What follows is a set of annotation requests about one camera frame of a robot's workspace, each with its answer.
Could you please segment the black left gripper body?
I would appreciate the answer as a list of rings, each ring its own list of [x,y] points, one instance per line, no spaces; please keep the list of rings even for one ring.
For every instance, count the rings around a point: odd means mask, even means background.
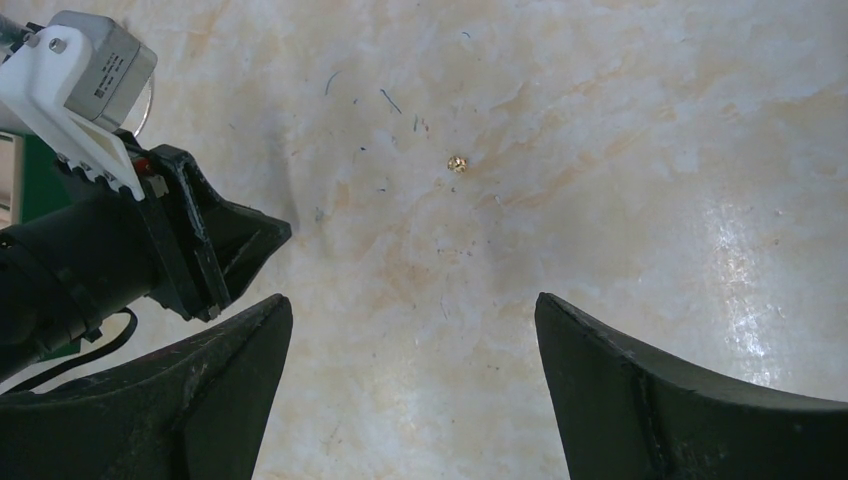
[[[120,142],[141,198],[58,157],[51,170],[70,204],[1,232],[3,377],[95,336],[141,297],[203,321],[232,300],[204,223],[221,199],[196,160],[170,145],[144,150],[126,133]]]

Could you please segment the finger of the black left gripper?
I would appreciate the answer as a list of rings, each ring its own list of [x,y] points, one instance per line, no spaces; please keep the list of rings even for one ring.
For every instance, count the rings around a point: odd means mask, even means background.
[[[198,206],[230,299],[239,299],[292,236],[288,222],[224,199],[204,187]]]

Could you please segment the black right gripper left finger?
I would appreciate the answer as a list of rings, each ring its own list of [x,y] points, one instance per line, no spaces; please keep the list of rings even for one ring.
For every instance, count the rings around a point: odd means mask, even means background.
[[[5,479],[248,479],[293,329],[272,295],[123,365],[1,399]]]

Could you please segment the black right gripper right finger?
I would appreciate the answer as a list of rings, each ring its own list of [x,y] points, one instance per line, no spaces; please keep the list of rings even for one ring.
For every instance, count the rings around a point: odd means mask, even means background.
[[[541,294],[538,346],[573,479],[843,479],[847,406],[738,380]]]

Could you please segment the silver bangle with pearls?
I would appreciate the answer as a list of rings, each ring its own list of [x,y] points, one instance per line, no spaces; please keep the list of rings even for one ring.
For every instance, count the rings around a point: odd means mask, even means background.
[[[138,137],[144,130],[153,106],[155,93],[155,75],[152,74],[145,82],[142,90],[131,107],[127,117],[122,123],[122,128]]]

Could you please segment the gold earring stud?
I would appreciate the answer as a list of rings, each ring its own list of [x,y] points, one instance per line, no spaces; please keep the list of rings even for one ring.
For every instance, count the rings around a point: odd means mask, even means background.
[[[461,156],[451,156],[447,161],[447,169],[455,174],[462,174],[468,168],[468,160]]]

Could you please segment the green jewelry box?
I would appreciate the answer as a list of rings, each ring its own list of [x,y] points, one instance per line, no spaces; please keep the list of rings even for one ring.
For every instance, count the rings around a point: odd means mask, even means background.
[[[55,153],[38,137],[1,132],[2,229],[71,204],[55,160]]]

